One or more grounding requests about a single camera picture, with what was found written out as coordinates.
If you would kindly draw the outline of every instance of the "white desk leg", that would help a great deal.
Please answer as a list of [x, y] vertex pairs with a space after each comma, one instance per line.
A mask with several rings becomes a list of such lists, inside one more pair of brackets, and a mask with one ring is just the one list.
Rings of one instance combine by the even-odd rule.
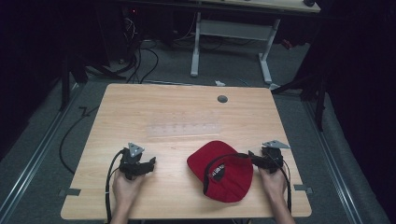
[[198, 77], [200, 33], [201, 33], [201, 12], [197, 12], [197, 22], [195, 28], [195, 46], [194, 46], [194, 52], [192, 53], [192, 63], [191, 63], [192, 77]]
[[268, 84], [272, 83], [272, 79], [271, 79], [270, 70], [268, 69], [267, 57], [270, 52], [271, 46], [274, 42], [274, 38], [275, 38], [277, 27], [279, 26], [279, 23], [280, 23], [280, 19], [275, 20], [274, 26], [271, 29], [270, 35], [267, 40], [267, 44], [265, 46], [264, 53], [259, 54], [260, 64], [262, 65], [262, 75], [264, 76], [264, 81]]

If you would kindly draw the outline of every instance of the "red cap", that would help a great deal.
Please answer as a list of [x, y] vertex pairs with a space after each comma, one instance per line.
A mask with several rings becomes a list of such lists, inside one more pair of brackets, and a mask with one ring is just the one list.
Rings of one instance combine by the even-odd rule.
[[253, 177], [250, 157], [221, 141], [212, 141], [187, 158], [187, 164], [204, 183], [204, 195], [224, 203], [241, 201]]

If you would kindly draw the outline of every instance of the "gray carpet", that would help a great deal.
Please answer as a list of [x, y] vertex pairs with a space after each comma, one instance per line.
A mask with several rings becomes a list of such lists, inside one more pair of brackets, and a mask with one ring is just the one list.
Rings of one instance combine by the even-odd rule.
[[[226, 86], [251, 86], [267, 88], [263, 83], [262, 71], [256, 54], [230, 50], [230, 46], [221, 46], [215, 50], [202, 50], [200, 74], [190, 77], [192, 46], [190, 42], [181, 42], [172, 48], [161, 43], [152, 49], [159, 56], [155, 70], [146, 78], [153, 81], [187, 83], [194, 85], [214, 86], [219, 80]], [[205, 48], [214, 48], [216, 43], [204, 43]], [[153, 42], [144, 47], [153, 46]], [[309, 46], [286, 50], [274, 45], [268, 57], [269, 69], [275, 84], [282, 85], [292, 81], [302, 58]], [[142, 64], [138, 75], [142, 77], [155, 64], [155, 56], [148, 50], [142, 50]], [[113, 64], [112, 69], [120, 65]], [[103, 223], [96, 221], [67, 221], [60, 217], [64, 198], [59, 196], [61, 189], [70, 186], [73, 176], [66, 171], [59, 159], [59, 146], [69, 128], [81, 118], [81, 107], [88, 110], [101, 102], [109, 83], [121, 82], [107, 77], [90, 76], [89, 82], [82, 88], [76, 101], [70, 106], [58, 132], [49, 144], [49, 151], [34, 175], [21, 200], [10, 216], [8, 223]], [[303, 182], [312, 189], [308, 194], [312, 206], [310, 217], [297, 218], [298, 223], [350, 223], [347, 212], [334, 186], [332, 176], [324, 159], [316, 127], [296, 91], [275, 95], [286, 134], [289, 138], [293, 155], [299, 167]], [[19, 141], [1, 161], [0, 201], [3, 202], [12, 190], [19, 175], [37, 149], [40, 140], [58, 113], [61, 102], [61, 87], [57, 85], [46, 101], [37, 109]], [[375, 200], [367, 181], [361, 174], [359, 165], [354, 160], [342, 130], [332, 112], [331, 102], [327, 99], [324, 114], [324, 134], [332, 148], [337, 164], [350, 187], [351, 195], [361, 214], [363, 223], [389, 223], [382, 208]], [[83, 119], [64, 140], [63, 151], [65, 162], [74, 170], [89, 135], [95, 112]], [[275, 223], [271, 218], [254, 219], [254, 224]]]

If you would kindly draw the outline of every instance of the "table top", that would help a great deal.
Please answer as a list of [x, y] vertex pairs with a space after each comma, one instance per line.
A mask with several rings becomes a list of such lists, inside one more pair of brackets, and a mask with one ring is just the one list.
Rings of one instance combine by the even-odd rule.
[[315, 3], [312, 7], [304, 4], [303, 0], [199, 0], [203, 3], [217, 3], [238, 5], [244, 7], [265, 7], [271, 9], [290, 10], [297, 12], [319, 13], [320, 7]]
[[[220, 103], [220, 95], [228, 101]], [[187, 158], [212, 140], [257, 155], [263, 142], [289, 143], [273, 96], [265, 88], [110, 84], [70, 186], [81, 192], [66, 196], [61, 216], [106, 219], [108, 167], [128, 142], [134, 142], [146, 149], [142, 162], [157, 160], [130, 218], [271, 217], [256, 167], [242, 201], [221, 203], [203, 194], [203, 184], [188, 167]], [[291, 185], [302, 184], [292, 151], [282, 149], [282, 155], [290, 168]], [[293, 189], [291, 195], [292, 214], [310, 216], [305, 192]]]

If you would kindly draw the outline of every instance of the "desk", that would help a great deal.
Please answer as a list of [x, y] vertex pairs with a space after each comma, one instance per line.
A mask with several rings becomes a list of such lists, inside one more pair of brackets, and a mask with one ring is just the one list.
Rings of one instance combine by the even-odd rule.
[[[277, 10], [291, 10], [298, 12], [319, 13], [317, 4], [307, 7], [302, 0], [200, 0], [199, 4], [225, 4], [237, 5], [241, 7], [265, 7]], [[197, 13], [195, 29], [195, 45], [192, 54], [191, 76], [197, 77], [199, 70], [199, 45], [201, 35], [216, 35], [233, 38], [244, 38], [265, 41], [262, 53], [259, 54], [259, 61], [262, 67], [262, 75], [267, 84], [272, 83], [271, 74], [268, 69], [267, 57], [276, 36], [280, 19], [276, 19], [273, 25], [256, 25], [228, 21], [201, 20], [201, 13]]]
[[[219, 95], [225, 95], [228, 102], [220, 103]], [[81, 192], [66, 197], [61, 215], [106, 219], [108, 167], [117, 152], [134, 142], [146, 149], [142, 161], [157, 157], [157, 162], [144, 180], [130, 218], [271, 217], [257, 168], [241, 202], [221, 203], [202, 193], [203, 184], [188, 167], [187, 158], [212, 140], [239, 152], [259, 154], [262, 142], [274, 139], [288, 144], [267, 89], [111, 84], [70, 186]], [[291, 185], [303, 184], [291, 150], [282, 149], [282, 155], [290, 168]], [[293, 189], [291, 194], [292, 214], [310, 216], [305, 192]]]

